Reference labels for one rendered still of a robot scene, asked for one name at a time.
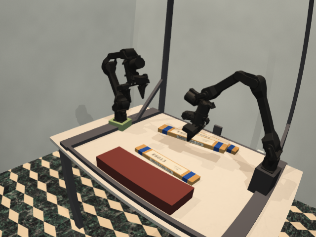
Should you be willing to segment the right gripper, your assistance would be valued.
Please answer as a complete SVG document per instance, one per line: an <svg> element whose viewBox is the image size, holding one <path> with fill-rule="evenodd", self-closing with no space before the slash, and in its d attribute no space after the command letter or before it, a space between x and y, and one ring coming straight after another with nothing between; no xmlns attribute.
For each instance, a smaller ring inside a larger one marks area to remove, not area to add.
<svg viewBox="0 0 316 237"><path fill-rule="evenodd" d="M129 101L129 103L131 103L131 96L130 96L131 89L129 89L129 87L138 85L138 90L140 92L140 95L141 95L142 99L144 99L145 88L148 85L148 83L150 83L150 81L148 79L148 80L146 80L146 83L143 83L143 84L138 84L138 83L131 84L131 75L132 74L137 75L137 73L138 72L136 70L126 72L124 76L126 77L127 82L125 84L117 85L117 91L120 90L119 92L121 92L126 97L126 99Z"/></svg>

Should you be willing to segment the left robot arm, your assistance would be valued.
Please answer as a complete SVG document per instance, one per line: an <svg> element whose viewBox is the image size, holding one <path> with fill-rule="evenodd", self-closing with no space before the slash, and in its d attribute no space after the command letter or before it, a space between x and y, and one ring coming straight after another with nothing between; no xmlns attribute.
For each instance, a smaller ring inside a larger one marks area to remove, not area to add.
<svg viewBox="0 0 316 237"><path fill-rule="evenodd" d="M280 160L279 156L283 150L280 146L278 134L274 129L272 115L267 100L266 80L263 76L256 76L244 71L236 71L234 74L217 83L216 85L202 89L201 93L199 94L193 88L190 88L185 94L184 99L191 105L198 106L197 111L200 114L208 115L210 109L216 108L214 102L210 102L210 100L217 98L222 91L239 81L249 86L251 92L257 99L265 132L265 136L261 140L263 148L266 152L266 156L263 159L261 169L273 174L277 169L277 165Z"/></svg>

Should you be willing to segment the tan welding electrode pack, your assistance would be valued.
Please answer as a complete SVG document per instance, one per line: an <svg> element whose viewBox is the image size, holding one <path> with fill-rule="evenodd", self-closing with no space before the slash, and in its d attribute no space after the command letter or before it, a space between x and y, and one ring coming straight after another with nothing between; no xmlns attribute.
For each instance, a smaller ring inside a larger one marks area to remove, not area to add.
<svg viewBox="0 0 316 237"><path fill-rule="evenodd" d="M224 152L227 150L228 145L215 141L215 140L211 140L199 135L195 135L190 141L187 141L187 133L185 133L183 130L180 130L178 128L169 126L169 125L162 125L161 127L158 128L158 132L163 133L165 135L169 135L172 137L175 137L177 139L219 152L224 154Z"/></svg>

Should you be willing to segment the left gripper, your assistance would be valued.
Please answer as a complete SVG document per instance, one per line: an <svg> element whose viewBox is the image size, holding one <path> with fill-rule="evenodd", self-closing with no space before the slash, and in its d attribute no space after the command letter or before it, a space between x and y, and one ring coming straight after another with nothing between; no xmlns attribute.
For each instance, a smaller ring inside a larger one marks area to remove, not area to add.
<svg viewBox="0 0 316 237"><path fill-rule="evenodd" d="M192 124L187 123L183 126L182 130L187 133L187 141L190 141L209 123L208 115L202 115L197 110L194 112L194 121ZM206 123L205 123L206 122Z"/></svg>

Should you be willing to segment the tan cardboard pack with blue bands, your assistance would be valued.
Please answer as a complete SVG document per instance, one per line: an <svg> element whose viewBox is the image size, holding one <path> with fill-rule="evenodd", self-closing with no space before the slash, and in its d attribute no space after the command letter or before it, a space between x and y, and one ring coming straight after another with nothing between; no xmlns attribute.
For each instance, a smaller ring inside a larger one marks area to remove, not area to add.
<svg viewBox="0 0 316 237"><path fill-rule="evenodd" d="M234 146L234 145L232 145L232 144L229 144L229 143L227 143L227 142L224 142L224 141L222 141L222 140L219 140L219 139L217 139L217 138L214 138L214 137L212 137L212 136L209 136L209 135L207 135L207 134L204 134L204 133L202 133L202 132L199 132L197 135L202 136L202 137L205 137L205 138L208 138L208 139L212 139L212 140L215 140L215 141L218 141L218 142L222 142L222 143L224 143L224 144L227 144L227 145L228 145L228 148L227 148L226 152L228 152L228 153L230 153L230 154L235 155L235 154L239 151L239 147Z"/></svg>

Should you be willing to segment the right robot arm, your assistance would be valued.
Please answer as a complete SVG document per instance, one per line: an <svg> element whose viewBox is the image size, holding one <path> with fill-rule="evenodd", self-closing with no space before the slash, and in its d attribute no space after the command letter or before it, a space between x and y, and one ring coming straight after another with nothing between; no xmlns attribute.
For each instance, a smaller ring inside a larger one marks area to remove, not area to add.
<svg viewBox="0 0 316 237"><path fill-rule="evenodd" d="M115 112L115 118L113 121L117 121L123 123L127 120L127 113L126 111L129 110L130 103L125 98L125 96L117 91L117 85L119 85L119 81L116 76L116 65L117 59L120 58L124 59L122 65L124 64L125 72L134 71L145 66L145 61L141 58L141 55L138 55L134 48L126 48L120 50L120 52L109 53L108 56L103 60L102 63L102 70L104 74L106 74L109 78L113 93L115 95L114 104L112 105L112 110ZM110 61L114 59L114 61ZM110 61L110 62L109 62ZM148 75L143 74L131 75L131 83L146 83L148 80Z"/></svg>

